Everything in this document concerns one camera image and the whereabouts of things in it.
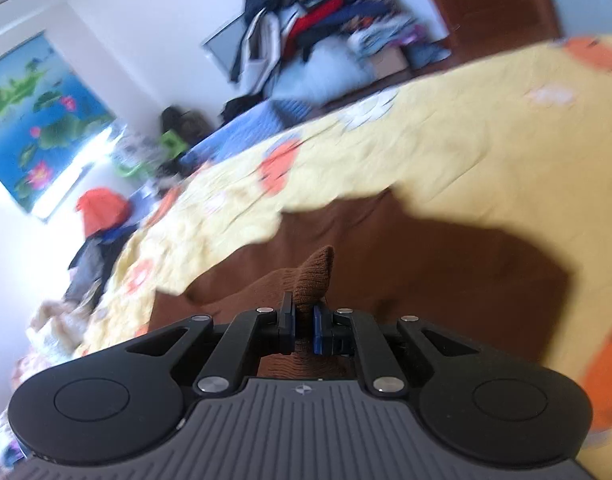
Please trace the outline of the blue lotus wall picture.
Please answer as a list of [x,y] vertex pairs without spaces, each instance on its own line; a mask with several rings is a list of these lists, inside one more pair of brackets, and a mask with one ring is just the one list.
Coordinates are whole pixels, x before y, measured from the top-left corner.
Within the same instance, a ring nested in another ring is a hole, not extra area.
[[114,120],[44,34],[0,56],[0,183],[23,210]]

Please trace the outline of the brown knit sweater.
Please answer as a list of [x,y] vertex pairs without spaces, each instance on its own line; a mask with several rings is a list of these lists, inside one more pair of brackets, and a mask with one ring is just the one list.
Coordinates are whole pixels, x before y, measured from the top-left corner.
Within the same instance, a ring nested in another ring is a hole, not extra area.
[[317,300],[392,324],[414,314],[483,344],[539,361],[571,278],[506,231],[407,214],[393,192],[284,212],[278,231],[243,246],[180,295],[158,292],[149,326],[205,313],[218,324],[290,292],[301,314]]

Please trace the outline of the pile of mixed clothes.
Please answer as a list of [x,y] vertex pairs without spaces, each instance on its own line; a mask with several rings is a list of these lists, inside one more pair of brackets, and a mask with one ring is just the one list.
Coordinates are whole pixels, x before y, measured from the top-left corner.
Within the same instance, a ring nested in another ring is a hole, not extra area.
[[450,55],[400,0],[244,0],[241,18],[242,96],[327,104]]

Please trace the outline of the cream crumpled blanket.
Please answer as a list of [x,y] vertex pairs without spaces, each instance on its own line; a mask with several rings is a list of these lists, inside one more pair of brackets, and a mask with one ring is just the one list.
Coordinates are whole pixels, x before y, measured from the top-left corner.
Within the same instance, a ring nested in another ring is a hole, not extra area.
[[29,349],[15,364],[12,389],[49,367],[71,361],[84,340],[91,313],[88,304],[45,301],[26,328]]

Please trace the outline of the yellow floral bed quilt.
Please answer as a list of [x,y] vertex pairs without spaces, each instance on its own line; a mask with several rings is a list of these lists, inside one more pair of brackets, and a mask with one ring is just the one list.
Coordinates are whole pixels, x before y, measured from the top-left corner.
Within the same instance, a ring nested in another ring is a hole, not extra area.
[[423,217],[500,226],[562,258],[573,287],[546,352],[596,417],[580,456],[612,479],[612,36],[544,42],[397,89],[196,172],[130,240],[78,354],[132,336],[285,210],[392,188]]

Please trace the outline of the blue quilted blanket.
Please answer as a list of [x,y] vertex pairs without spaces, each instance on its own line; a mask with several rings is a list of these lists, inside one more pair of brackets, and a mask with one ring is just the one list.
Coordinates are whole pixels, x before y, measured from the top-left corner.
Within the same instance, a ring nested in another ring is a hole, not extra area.
[[178,160],[179,172],[190,176],[207,162],[223,162],[319,114],[319,107],[301,100],[263,101],[190,148]]

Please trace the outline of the green plastic object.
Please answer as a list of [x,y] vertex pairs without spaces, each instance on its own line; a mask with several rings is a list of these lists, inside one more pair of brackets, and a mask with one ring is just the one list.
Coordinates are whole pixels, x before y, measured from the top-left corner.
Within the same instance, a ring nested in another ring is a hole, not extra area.
[[172,129],[161,134],[160,143],[168,160],[177,158],[189,149],[189,144]]

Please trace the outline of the grey flat monitor screen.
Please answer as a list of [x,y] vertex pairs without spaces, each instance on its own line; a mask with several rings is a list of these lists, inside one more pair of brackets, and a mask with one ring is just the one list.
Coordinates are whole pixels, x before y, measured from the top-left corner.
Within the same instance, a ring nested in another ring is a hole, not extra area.
[[240,14],[236,18],[223,24],[216,32],[213,32],[202,42],[202,50],[206,56],[221,70],[227,79],[236,56],[240,51],[240,43],[246,32],[244,16]]

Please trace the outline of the dark grey clothes heap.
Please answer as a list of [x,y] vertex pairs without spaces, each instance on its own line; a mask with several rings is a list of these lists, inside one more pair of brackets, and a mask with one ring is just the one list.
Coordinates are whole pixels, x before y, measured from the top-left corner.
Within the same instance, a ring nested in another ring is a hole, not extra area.
[[68,270],[75,272],[64,300],[79,304],[93,289],[92,305],[95,307],[104,293],[120,253],[136,229],[136,226],[121,226],[87,237],[68,265]]

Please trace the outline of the brown wooden door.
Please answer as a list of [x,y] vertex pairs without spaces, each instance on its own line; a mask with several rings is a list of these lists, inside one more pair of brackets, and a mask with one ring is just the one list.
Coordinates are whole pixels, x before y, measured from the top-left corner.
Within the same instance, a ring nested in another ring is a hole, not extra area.
[[433,0],[457,64],[563,36],[553,0]]

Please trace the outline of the orange red cloth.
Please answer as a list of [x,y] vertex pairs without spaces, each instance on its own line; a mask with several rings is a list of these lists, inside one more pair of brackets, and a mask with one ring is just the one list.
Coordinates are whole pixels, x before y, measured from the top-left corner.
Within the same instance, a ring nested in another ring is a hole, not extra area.
[[79,197],[76,210],[82,214],[85,237],[116,228],[131,215],[131,203],[109,188],[92,188]]

